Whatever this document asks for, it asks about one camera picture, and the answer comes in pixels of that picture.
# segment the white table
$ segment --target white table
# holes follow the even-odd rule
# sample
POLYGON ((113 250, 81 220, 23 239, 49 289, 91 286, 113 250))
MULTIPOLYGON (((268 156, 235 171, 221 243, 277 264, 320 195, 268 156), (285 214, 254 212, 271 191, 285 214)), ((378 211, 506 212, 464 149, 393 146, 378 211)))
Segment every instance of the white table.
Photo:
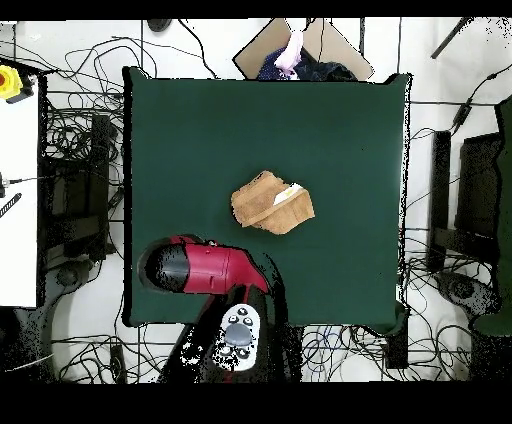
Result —
MULTIPOLYGON (((0 99, 0 172, 3 179, 37 177, 38 87, 15 104, 0 99)), ((36 306, 37 180, 11 185, 3 207, 22 198, 0 218, 0 306, 36 306)))

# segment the cardboard box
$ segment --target cardboard box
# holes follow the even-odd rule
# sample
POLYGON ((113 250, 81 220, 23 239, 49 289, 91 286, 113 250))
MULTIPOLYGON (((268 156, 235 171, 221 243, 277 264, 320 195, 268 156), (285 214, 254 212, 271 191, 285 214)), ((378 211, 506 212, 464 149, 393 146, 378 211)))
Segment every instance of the cardboard box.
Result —
MULTIPOLYGON (((234 58, 233 62, 246 79, 256 79, 265 58, 272 52, 286 47, 291 31, 283 18, 274 18, 234 58)), ((359 81, 373 75, 373 68, 361 54, 330 22, 318 18, 304 31, 304 49, 321 62, 337 62, 345 65, 359 81)))

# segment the black cloth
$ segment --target black cloth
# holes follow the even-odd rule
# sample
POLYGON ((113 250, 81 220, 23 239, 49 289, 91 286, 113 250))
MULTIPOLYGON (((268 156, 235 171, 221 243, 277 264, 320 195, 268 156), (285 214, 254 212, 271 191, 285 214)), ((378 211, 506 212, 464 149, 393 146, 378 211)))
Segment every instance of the black cloth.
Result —
POLYGON ((341 63, 317 62, 305 55, 293 69, 301 81, 357 81, 356 76, 341 63))
MULTIPOLYGON (((265 58, 257 77, 258 80, 286 81, 289 79, 274 65, 276 59, 285 49, 286 47, 282 47, 265 58)), ((301 51, 301 61, 293 69, 301 81, 357 81, 356 76, 341 63, 317 62, 304 49, 301 51)))

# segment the pink object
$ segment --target pink object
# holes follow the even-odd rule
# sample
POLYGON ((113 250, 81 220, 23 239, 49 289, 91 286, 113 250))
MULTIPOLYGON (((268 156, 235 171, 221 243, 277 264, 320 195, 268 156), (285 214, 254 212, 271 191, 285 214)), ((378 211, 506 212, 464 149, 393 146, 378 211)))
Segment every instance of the pink object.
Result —
POLYGON ((293 68, 301 60, 300 51, 304 44, 304 34, 302 31, 293 31, 288 41, 288 46, 283 53, 276 59, 274 65, 283 71, 286 76, 295 75, 293 68))

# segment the gray button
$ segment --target gray button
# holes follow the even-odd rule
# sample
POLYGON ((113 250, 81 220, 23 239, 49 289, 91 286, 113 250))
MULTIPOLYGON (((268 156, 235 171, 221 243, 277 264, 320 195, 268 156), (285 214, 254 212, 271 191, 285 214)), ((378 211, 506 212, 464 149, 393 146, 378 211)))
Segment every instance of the gray button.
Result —
POLYGON ((238 348, 236 354, 240 359, 247 359, 249 357, 249 352, 245 349, 238 348))
POLYGON ((252 341, 252 334, 245 325, 232 324, 226 329, 224 340, 234 346, 249 346, 252 341))
POLYGON ((220 348, 220 354, 222 356, 229 356, 229 355, 231 355, 231 352, 233 352, 233 348, 231 348, 229 346, 222 346, 220 348))

